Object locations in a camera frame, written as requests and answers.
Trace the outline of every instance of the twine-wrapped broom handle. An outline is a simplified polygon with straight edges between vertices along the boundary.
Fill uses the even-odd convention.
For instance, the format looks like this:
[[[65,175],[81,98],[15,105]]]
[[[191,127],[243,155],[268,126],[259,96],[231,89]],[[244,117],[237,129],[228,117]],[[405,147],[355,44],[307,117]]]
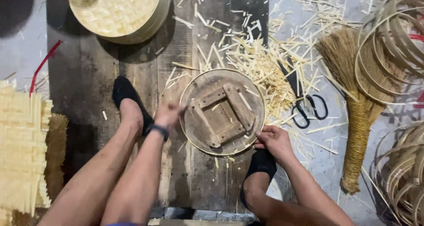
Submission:
[[[356,102],[347,97],[349,134],[343,165],[342,187],[353,194],[359,191],[358,178],[364,160],[371,124],[366,110],[367,100]]]

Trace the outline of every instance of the red plastic strap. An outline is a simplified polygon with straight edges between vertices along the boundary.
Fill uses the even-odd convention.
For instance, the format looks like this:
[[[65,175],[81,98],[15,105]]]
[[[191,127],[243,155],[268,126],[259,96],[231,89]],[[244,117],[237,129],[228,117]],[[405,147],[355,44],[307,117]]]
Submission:
[[[43,67],[43,65],[47,62],[47,60],[50,58],[50,56],[53,55],[53,52],[57,49],[57,47],[59,47],[59,45],[61,43],[62,43],[62,41],[59,40],[58,42],[56,42],[55,45],[53,45],[53,47],[47,53],[46,57],[44,57],[44,60],[41,62],[40,66],[38,66],[37,70],[35,71],[35,73],[34,73],[34,75],[32,77],[31,88],[29,89],[29,97],[31,97],[31,94],[34,91],[35,81],[37,80],[37,74],[38,74],[38,72],[40,72],[40,70]]]

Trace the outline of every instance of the broom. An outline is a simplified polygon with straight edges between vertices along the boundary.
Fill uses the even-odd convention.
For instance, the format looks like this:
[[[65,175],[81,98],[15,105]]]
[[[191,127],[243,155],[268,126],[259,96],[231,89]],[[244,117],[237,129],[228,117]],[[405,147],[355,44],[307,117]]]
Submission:
[[[357,84],[354,72],[355,55],[358,50],[357,30],[343,27],[330,36],[320,37],[315,48],[322,55],[334,79],[358,100],[356,101],[346,95],[349,112],[349,134],[341,184],[346,191],[353,194],[359,191],[358,178],[361,173],[370,127],[386,106],[367,98]],[[379,59],[383,60],[383,64],[392,73],[396,75],[402,74],[392,62],[385,58],[382,43],[377,41],[376,51],[374,51],[373,43],[370,39],[361,49],[361,56],[366,69],[373,79],[384,88],[390,90],[398,89],[399,85],[391,81],[381,71],[375,55],[378,55]],[[392,96],[374,88],[361,74],[358,79],[364,89],[373,97],[386,102],[393,100]]]

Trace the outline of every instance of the bamboo steamer lid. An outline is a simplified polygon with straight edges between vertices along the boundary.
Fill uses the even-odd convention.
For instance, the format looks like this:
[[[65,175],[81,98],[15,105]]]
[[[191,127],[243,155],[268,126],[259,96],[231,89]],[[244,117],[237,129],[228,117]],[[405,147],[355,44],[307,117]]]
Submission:
[[[136,44],[156,34],[170,0],[69,0],[69,4],[89,31],[118,44]]]
[[[194,78],[180,104],[187,139],[201,151],[230,156],[249,149],[265,123],[265,100],[248,76],[232,69],[214,69]]]

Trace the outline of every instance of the concrete floor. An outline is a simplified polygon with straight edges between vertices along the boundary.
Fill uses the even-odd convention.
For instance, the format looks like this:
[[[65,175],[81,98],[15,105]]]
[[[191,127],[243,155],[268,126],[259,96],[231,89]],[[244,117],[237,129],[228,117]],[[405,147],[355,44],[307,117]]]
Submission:
[[[279,0],[270,0],[270,9]],[[363,13],[359,12],[359,0],[347,0],[346,18],[351,20],[361,20]],[[47,53],[47,38],[46,38],[46,8],[45,0],[0,0],[0,79],[7,77],[13,72],[16,75],[12,79],[17,80],[18,88],[28,88],[30,77]],[[289,10],[296,14],[288,15],[285,21],[285,26],[282,28],[282,35],[279,39],[284,39],[290,35],[290,27],[304,23],[313,15],[312,12],[301,12],[301,7],[298,3],[284,0],[280,5],[282,13]],[[47,64],[42,72],[47,71]],[[318,88],[328,84],[321,81]],[[331,85],[327,86],[326,90],[320,93],[329,106],[329,116],[340,117],[334,119],[332,124],[346,121],[344,110],[337,107],[335,96],[342,100],[340,93]],[[411,99],[415,100],[419,92],[411,95]],[[421,111],[414,110],[411,107],[392,107],[394,115],[386,110],[372,126],[373,131],[370,134],[367,154],[364,160],[364,168],[370,169],[375,156],[376,145],[380,139],[389,131],[395,129],[400,123],[408,123],[412,120],[421,119]],[[320,126],[328,125],[330,119],[322,120],[321,123],[317,120],[311,121],[309,129],[315,129]],[[315,180],[320,184],[324,191],[335,201],[340,188],[340,179],[342,174],[344,153],[346,148],[346,139],[341,136],[347,136],[348,126],[333,128],[323,135],[322,132],[312,133],[311,138],[316,142],[323,142],[325,139],[337,137],[334,139],[333,149],[339,152],[338,155],[329,156],[325,150],[316,150],[315,158],[311,160],[308,169],[315,177]],[[394,142],[394,138],[390,138],[386,147],[390,147]],[[285,178],[285,173],[281,168],[278,168],[277,174],[268,189],[268,195],[277,199],[289,198],[290,192],[286,192],[288,180]],[[341,193],[340,206],[354,220],[357,225],[385,225],[380,219],[380,215],[387,215],[388,210],[385,206],[381,206],[381,199],[376,197],[376,192],[373,190],[370,181],[365,177],[360,178],[361,191],[355,196],[346,196]],[[156,218],[184,218],[187,210],[168,208],[155,209],[154,217]],[[249,214],[229,214],[208,211],[189,212],[193,219],[203,220],[242,220],[252,221],[254,217]]]

